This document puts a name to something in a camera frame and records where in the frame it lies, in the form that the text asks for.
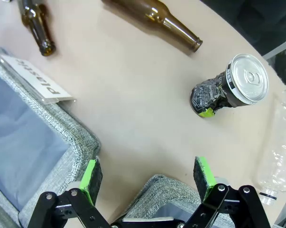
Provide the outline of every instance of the bolt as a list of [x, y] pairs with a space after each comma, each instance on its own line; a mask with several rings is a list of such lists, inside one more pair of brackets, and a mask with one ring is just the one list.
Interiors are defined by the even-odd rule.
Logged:
[[218, 186], [218, 190], [219, 190], [219, 191], [225, 191], [224, 185], [219, 185], [219, 186]]
[[52, 195], [51, 195], [51, 194], [46, 195], [46, 199], [47, 199], [47, 200], [52, 199]]
[[249, 192], [250, 192], [250, 189], [247, 188], [247, 187], [245, 187], [245, 188], [243, 188], [243, 191], [244, 191], [245, 193], [249, 193]]
[[76, 196], [77, 195], [77, 190], [72, 190], [71, 195], [72, 196]]
[[177, 225], [177, 228], [183, 228], [184, 227], [184, 223], [179, 223], [178, 225]]

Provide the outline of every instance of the bottle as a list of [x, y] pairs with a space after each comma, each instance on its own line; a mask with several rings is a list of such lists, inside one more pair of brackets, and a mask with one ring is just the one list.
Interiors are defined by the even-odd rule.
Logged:
[[262, 203], [272, 205], [286, 191], [286, 90], [275, 108], [271, 131], [258, 168], [257, 182]]
[[168, 7], [158, 0], [103, 0], [121, 6], [126, 12], [159, 26], [174, 35], [193, 52], [201, 46], [201, 41], [192, 31], [175, 18]]
[[39, 46], [43, 56], [49, 56], [56, 50], [54, 42], [51, 40], [46, 23], [46, 6], [44, 4], [34, 4], [32, 0], [18, 0], [23, 24], [31, 30], [31, 33]]

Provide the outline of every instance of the can lid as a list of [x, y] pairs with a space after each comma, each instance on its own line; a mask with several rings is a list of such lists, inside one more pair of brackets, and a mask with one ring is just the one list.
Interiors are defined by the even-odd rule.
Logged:
[[231, 78], [241, 93], [242, 97], [238, 98], [247, 104], [258, 102], [267, 94], [267, 72], [261, 62], [250, 54], [238, 54], [233, 58]]

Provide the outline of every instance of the white label card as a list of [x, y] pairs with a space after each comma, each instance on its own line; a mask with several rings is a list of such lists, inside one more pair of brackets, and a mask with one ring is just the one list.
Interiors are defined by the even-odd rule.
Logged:
[[62, 87], [44, 75], [30, 62], [7, 55], [0, 55], [22, 78], [32, 85], [45, 99], [72, 98]]

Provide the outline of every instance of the white table surface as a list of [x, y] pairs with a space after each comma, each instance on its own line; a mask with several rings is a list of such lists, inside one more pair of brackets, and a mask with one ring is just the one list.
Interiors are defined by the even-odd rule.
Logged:
[[[233, 188], [253, 184], [268, 131], [266, 113], [285, 88], [256, 50], [203, 3], [163, 2], [204, 41], [191, 56], [100, 0], [48, 0], [57, 53], [43, 57], [21, 23], [16, 1], [0, 1], [0, 46], [71, 93], [77, 99], [71, 112], [102, 143], [103, 181], [96, 207], [109, 221], [154, 174], [195, 187], [196, 155], [205, 156], [214, 175], [227, 178]], [[267, 97], [200, 118], [189, 104], [192, 88], [224, 71], [238, 53], [253, 54], [265, 65]], [[274, 206], [265, 207], [271, 223], [285, 201], [281, 193]]]

